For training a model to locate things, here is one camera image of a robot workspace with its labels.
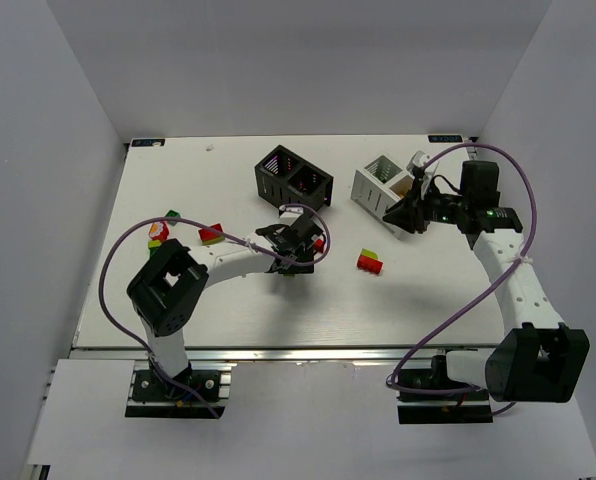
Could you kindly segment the red lego with lime top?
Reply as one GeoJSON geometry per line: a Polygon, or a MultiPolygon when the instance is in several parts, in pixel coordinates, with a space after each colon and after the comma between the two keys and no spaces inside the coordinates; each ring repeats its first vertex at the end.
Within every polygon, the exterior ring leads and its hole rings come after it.
{"type": "Polygon", "coordinates": [[[362,249],[357,259],[356,266],[365,272],[379,275],[383,268],[383,262],[379,260],[378,255],[368,249],[362,249]]]}

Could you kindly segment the green square lego brick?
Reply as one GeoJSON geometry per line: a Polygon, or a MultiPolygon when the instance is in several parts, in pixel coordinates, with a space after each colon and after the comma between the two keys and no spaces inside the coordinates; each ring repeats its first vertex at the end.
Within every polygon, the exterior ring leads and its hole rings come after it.
{"type": "Polygon", "coordinates": [[[166,222],[170,225],[176,225],[180,217],[180,213],[175,210],[169,210],[165,215],[166,222]]]}

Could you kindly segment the green lime small lego stack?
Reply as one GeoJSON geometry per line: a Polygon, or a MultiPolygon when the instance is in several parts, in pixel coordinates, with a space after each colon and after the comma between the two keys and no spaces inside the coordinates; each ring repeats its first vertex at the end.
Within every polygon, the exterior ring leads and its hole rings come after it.
{"type": "Polygon", "coordinates": [[[147,244],[149,256],[153,256],[161,245],[162,242],[160,240],[150,240],[147,244]]]}

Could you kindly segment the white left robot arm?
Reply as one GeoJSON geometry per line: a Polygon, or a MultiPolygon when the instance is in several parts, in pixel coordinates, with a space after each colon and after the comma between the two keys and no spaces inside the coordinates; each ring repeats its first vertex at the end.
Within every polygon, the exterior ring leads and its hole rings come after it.
{"type": "Polygon", "coordinates": [[[174,238],[165,241],[127,287],[147,334],[152,367],[178,382],[191,372],[182,329],[204,290],[250,274],[310,274],[314,245],[325,237],[308,214],[291,208],[278,223],[242,239],[195,249],[174,238]]]}

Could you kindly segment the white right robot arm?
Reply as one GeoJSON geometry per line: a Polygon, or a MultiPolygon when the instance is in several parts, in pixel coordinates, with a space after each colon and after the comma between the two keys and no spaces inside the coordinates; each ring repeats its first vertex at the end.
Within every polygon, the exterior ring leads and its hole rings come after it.
{"type": "Polygon", "coordinates": [[[407,169],[411,188],[386,210],[384,221],[409,233],[423,233],[432,222],[457,226],[494,289],[505,337],[493,349],[437,354],[426,375],[396,369],[389,383],[405,395],[426,398],[485,390],[499,402],[568,402],[589,339],[565,324],[522,255],[527,239],[515,210],[499,204],[498,166],[464,162],[460,185],[451,194],[441,192],[422,167],[407,169]]]}

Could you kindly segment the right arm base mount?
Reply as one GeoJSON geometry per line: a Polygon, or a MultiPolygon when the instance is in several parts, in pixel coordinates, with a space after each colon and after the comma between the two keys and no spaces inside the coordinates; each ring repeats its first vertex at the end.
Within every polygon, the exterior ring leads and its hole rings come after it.
{"type": "Polygon", "coordinates": [[[423,367],[387,377],[397,392],[401,425],[467,425],[493,421],[485,364],[491,348],[439,349],[423,367]]]}

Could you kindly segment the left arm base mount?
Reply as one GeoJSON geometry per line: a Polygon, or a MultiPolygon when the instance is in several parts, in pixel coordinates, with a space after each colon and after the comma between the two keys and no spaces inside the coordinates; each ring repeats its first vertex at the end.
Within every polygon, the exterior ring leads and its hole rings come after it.
{"type": "Polygon", "coordinates": [[[134,370],[126,418],[209,419],[222,417],[228,398],[225,374],[215,369],[183,372],[174,378],[186,388],[164,381],[151,366],[134,370]]]}

